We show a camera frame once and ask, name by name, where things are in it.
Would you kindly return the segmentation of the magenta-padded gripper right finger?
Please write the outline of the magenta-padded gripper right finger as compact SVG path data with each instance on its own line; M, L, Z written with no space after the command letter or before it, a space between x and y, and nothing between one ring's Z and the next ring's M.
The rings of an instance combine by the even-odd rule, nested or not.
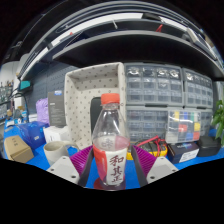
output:
M164 156L155 157L138 146L132 146L131 155L141 187L178 171Z

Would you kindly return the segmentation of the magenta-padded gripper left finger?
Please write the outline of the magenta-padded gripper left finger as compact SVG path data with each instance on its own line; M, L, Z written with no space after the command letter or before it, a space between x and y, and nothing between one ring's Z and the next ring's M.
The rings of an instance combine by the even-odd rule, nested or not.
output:
M48 169L48 172L85 187L93 158L93 147L89 146L71 157L62 156Z

